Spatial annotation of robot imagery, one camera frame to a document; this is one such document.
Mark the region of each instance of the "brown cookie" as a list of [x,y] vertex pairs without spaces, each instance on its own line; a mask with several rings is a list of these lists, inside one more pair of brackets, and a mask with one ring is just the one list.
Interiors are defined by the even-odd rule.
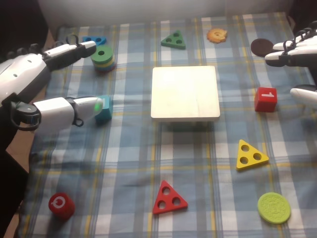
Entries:
[[213,43],[225,42],[227,38],[227,31],[219,28],[211,29],[207,33],[207,39]]
[[256,56],[265,57],[272,52],[272,49],[273,43],[267,39],[258,38],[251,43],[251,51]]

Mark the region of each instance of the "yellow ring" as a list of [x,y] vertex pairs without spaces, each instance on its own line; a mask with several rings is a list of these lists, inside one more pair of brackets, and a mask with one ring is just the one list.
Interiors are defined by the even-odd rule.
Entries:
[[104,64],[96,64],[96,63],[94,63],[94,66],[100,67],[100,68],[105,68],[105,67],[108,67],[108,66],[112,65],[113,61],[114,61],[114,57],[112,57],[112,59],[108,63],[104,63]]

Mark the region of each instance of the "red cube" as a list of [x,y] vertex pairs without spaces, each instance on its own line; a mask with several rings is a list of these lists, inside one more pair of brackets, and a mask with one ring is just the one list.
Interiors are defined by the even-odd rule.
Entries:
[[256,112],[272,113],[277,103],[276,88],[258,88],[254,98]]
[[68,220],[75,212],[75,204],[66,193],[59,192],[50,198],[49,209],[57,217]]

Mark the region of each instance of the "orange cookie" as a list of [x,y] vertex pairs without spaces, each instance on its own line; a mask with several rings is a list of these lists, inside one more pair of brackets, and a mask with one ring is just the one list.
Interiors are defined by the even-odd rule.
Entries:
[[211,29],[207,33],[207,39],[213,43],[225,42],[227,38],[227,31],[219,28]]

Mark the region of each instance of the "green triangle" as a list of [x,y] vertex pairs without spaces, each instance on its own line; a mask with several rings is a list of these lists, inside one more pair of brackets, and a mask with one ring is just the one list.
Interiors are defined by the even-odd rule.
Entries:
[[173,34],[166,37],[164,40],[160,42],[160,45],[177,48],[181,50],[186,49],[186,45],[184,43],[183,36],[182,33],[180,33],[180,31],[175,31]]

